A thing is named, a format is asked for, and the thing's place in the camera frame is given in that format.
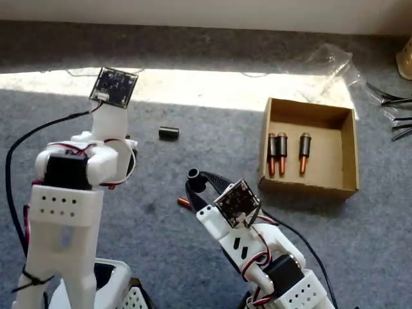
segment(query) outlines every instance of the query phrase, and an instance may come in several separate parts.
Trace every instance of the black wire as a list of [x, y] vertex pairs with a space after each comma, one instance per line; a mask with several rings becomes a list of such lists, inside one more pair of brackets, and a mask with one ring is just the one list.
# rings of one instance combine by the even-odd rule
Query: black wire
[[309, 251], [312, 253], [312, 255], [314, 256], [314, 258], [316, 259], [316, 262], [319, 264], [319, 266], [320, 266], [320, 268], [321, 268], [321, 270], [322, 270], [324, 279], [325, 279], [325, 281], [326, 281], [326, 284], [328, 285], [328, 289], [329, 289], [329, 292], [330, 292], [330, 298], [331, 298], [331, 300], [332, 300], [332, 303], [333, 303], [335, 309], [338, 309], [337, 301], [336, 301], [336, 298], [335, 298], [335, 293], [333, 292], [333, 288], [332, 288], [332, 285], [331, 285], [331, 283], [330, 283], [328, 273], [326, 272], [326, 269], [325, 269], [325, 267], [324, 267], [321, 259], [320, 259], [319, 256], [316, 254], [316, 252], [315, 252], [315, 250], [312, 248], [312, 246], [309, 244], [309, 241], [308, 241], [301, 233], [299, 233], [297, 230], [295, 230], [293, 227], [291, 227], [291, 226], [287, 225], [286, 223], [280, 221], [279, 219], [273, 217], [273, 216], [272, 216], [271, 214], [269, 214], [267, 211], [264, 211], [263, 209], [262, 209], [262, 211], [263, 211], [263, 214], [265, 214], [265, 216], [269, 217], [270, 219], [278, 222], [278, 224], [280, 224], [280, 225], [286, 227], [287, 229], [291, 230], [293, 233], [295, 233], [296, 235], [298, 235], [298, 236], [303, 240], [303, 242], [305, 243], [305, 245], [308, 247]]
[[[26, 236], [24, 235], [23, 228], [20, 225], [19, 217], [17, 215], [17, 211], [15, 209], [15, 205], [14, 205], [14, 201], [13, 201], [13, 192], [12, 192], [12, 156], [13, 156], [13, 152], [27, 138], [31, 137], [34, 133], [44, 129], [45, 127], [50, 127], [54, 124], [58, 124], [60, 122], [64, 122], [64, 121], [67, 121], [67, 120], [78, 118], [78, 117], [81, 117], [81, 116], [84, 116], [84, 115], [87, 115], [87, 114], [90, 114], [90, 113], [91, 113], [91, 111], [84, 111], [82, 113], [71, 114], [71, 115], [68, 115], [66, 117], [56, 119], [56, 120], [53, 120], [53, 121], [48, 122], [46, 124], [43, 124], [39, 127], [36, 127], [35, 129], [31, 130], [30, 132], [26, 133], [21, 138], [16, 140], [7, 152], [7, 156], [6, 156], [6, 196], [7, 196], [7, 204], [8, 204], [8, 208], [10, 210], [10, 215], [12, 216], [13, 225], [15, 227], [17, 235], [19, 236], [19, 241], [20, 241], [21, 247], [23, 248], [24, 256], [26, 258], [27, 258], [27, 251], [28, 251], [28, 243], [26, 241]], [[46, 292], [43, 293], [43, 300], [44, 300], [44, 307], [47, 308], [48, 307], [48, 296], [47, 296]]]
[[250, 292], [246, 292], [246, 294], [242, 297], [242, 300], [240, 301], [239, 305], [238, 305], [238, 309], [245, 309], [246, 307], [246, 301], [248, 299], [248, 297], [250, 296]]

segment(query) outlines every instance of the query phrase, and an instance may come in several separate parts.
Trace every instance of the open cardboard box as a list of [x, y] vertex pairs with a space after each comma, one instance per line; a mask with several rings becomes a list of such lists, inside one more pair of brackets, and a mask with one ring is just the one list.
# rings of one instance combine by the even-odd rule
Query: open cardboard box
[[[286, 173], [269, 176], [268, 134], [288, 136]], [[299, 139], [312, 137], [306, 173], [299, 174]], [[261, 137], [259, 188], [263, 191], [292, 191], [322, 194], [345, 200], [359, 190], [355, 113], [312, 103], [270, 98], [265, 110]]]

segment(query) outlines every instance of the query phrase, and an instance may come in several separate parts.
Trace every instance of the circuit board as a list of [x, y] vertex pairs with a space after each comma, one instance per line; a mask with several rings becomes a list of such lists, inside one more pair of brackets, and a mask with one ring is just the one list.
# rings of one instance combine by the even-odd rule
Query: circuit board
[[219, 196], [214, 204], [231, 227], [243, 221], [260, 204], [258, 198], [245, 180], [237, 181], [229, 190]]
[[90, 100], [127, 108], [138, 75], [102, 68], [90, 93]]

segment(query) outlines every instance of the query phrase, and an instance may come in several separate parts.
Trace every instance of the copper cylinder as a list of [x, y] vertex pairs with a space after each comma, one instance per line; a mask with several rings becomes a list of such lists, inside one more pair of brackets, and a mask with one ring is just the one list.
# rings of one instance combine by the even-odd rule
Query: copper cylinder
[[178, 203], [178, 205], [180, 205], [182, 207], [185, 207], [185, 208], [188, 208], [188, 209], [191, 208], [190, 202], [188, 200], [185, 200], [184, 198], [178, 198], [177, 203]]
[[269, 176], [270, 177], [275, 176], [275, 163], [276, 163], [275, 158], [270, 158], [269, 160]]
[[306, 156], [301, 157], [301, 168], [300, 168], [300, 173], [303, 175], [306, 172]]
[[279, 174], [281, 176], [283, 176], [285, 174], [285, 170], [286, 170], [286, 167], [285, 167], [285, 161], [286, 160], [285, 159], [286, 159], [286, 157], [284, 157], [284, 156], [281, 156], [279, 158]]

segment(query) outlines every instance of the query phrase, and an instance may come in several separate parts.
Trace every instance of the black cylinder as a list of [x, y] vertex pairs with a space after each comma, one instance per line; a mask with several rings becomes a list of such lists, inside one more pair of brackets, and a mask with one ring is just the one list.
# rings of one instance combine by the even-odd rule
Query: black cylinder
[[177, 140], [179, 132], [178, 127], [159, 127], [159, 138], [161, 140]]
[[276, 135], [269, 133], [267, 160], [269, 161], [270, 158], [275, 158], [275, 157], [276, 157]]
[[302, 158], [303, 156], [309, 158], [310, 154], [310, 141], [312, 137], [308, 133], [303, 133], [301, 136], [301, 142], [299, 144], [299, 157]]
[[288, 156], [288, 137], [284, 133], [279, 133], [276, 137], [276, 155]]
[[200, 174], [198, 169], [189, 169], [187, 180], [192, 190], [196, 193], [201, 193], [206, 189], [207, 179]]

